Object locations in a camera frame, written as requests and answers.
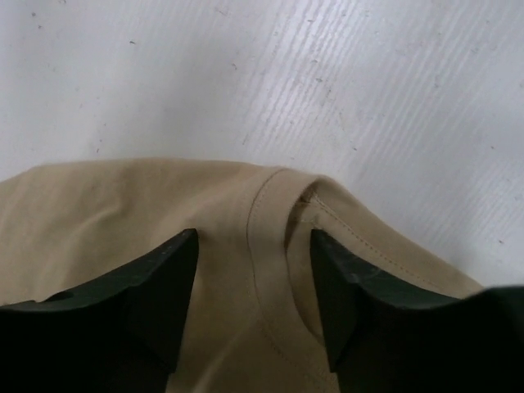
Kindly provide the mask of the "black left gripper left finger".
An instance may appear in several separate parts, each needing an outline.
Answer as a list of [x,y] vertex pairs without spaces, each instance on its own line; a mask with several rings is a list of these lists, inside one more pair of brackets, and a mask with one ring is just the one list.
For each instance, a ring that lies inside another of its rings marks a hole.
[[163,392],[175,372],[199,253],[183,230],[46,300],[1,308],[4,392]]

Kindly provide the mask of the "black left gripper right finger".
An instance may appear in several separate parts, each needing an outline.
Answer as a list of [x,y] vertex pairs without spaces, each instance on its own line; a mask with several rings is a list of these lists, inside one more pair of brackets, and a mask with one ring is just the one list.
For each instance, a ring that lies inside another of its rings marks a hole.
[[459,299],[393,276],[324,231],[312,231],[309,249],[340,391],[522,391],[522,287]]

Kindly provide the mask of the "beige t shirt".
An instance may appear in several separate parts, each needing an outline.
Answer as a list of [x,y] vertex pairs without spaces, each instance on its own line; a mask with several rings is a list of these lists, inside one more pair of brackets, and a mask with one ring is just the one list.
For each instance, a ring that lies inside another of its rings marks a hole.
[[313,229],[427,290],[481,290],[327,177],[139,159],[45,165],[2,182],[1,299],[45,299],[185,228],[198,231],[200,252],[169,392],[337,391],[310,268]]

